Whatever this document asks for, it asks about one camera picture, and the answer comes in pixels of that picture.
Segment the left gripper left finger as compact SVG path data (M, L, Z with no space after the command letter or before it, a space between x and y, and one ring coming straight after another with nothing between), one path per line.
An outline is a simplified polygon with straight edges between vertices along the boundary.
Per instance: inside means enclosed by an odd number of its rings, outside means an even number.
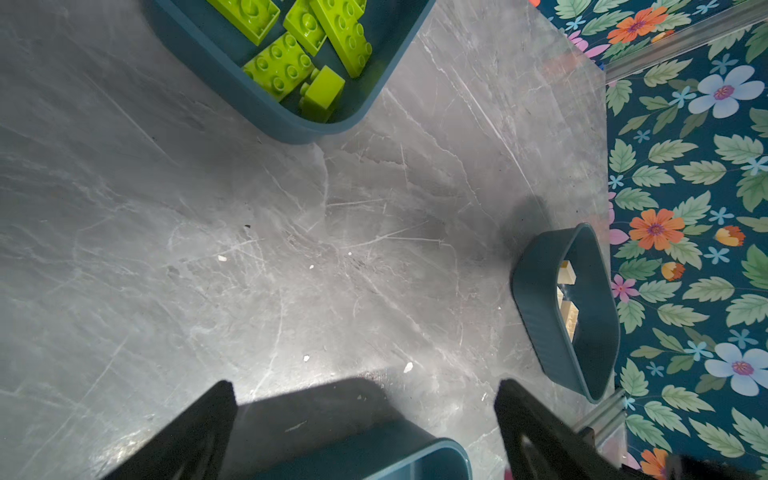
M233 384L215 383L106 478L216 479L237 410Z

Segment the near teal bin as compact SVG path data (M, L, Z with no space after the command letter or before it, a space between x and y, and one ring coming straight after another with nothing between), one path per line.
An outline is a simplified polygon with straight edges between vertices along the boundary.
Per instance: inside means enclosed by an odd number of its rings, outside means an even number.
M464 448L408 420L378 424L249 479L471 479Z

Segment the teal bin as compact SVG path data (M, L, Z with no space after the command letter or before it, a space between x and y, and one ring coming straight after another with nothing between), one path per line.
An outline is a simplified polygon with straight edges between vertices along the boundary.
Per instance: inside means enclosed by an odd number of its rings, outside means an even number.
M613 375L620 326L591 225L536 236L512 270L511 292L543 372L599 402Z
M378 424L249 479L471 479L464 448L408 420Z
M268 136L309 144L359 123L430 1L145 1L160 41Z

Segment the cream long lego outside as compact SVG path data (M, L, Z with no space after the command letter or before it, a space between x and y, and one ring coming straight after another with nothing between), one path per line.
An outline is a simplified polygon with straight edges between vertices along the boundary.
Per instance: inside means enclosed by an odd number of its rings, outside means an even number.
M560 315L569 339L573 340L579 322L578 307L570 300L563 300L560 304Z

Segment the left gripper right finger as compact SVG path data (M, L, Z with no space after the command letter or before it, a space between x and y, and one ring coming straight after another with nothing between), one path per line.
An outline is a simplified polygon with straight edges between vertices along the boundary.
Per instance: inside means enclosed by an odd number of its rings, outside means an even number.
M645 479L617 468L519 382L500 382L494 411L514 479Z

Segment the green long lego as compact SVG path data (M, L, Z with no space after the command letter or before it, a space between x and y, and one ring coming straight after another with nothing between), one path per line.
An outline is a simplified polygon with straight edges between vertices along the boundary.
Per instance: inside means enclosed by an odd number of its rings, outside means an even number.
M326 33L348 76L358 78L372 56L373 46L359 22L357 1L311 0L310 8Z
M208 0L222 16L254 45L260 45L280 16L271 0Z

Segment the cream lego pile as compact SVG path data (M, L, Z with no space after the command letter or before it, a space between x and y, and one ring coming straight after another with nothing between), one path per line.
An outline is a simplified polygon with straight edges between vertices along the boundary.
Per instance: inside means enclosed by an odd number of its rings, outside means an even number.
M563 285L574 285L577 280L577 275L572 263L569 260L564 260L558 269L557 283Z

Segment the green lego mid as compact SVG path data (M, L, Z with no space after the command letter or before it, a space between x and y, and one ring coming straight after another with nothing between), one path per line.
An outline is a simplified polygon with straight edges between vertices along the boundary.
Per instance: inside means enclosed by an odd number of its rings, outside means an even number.
M277 102L300 87L315 69L310 56L289 32L242 67L242 71Z

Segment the green small lego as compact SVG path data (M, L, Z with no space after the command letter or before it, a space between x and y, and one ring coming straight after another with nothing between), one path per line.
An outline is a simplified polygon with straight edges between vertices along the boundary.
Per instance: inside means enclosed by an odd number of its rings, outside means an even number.
M337 109L345 80L328 66L315 69L310 81L300 88L300 115L310 121L326 123Z

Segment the far teal bin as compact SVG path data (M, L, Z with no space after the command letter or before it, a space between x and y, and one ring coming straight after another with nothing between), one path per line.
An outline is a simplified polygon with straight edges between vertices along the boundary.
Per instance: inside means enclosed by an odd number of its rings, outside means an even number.
M268 136L309 144L359 123L430 1L145 1L160 41Z

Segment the right teal bin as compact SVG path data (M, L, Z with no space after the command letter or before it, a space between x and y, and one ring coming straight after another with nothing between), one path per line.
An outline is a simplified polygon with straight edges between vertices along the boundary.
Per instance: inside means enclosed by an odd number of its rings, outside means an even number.
M599 402L613 375L620 326L591 225L536 236L512 270L511 292L543 372Z

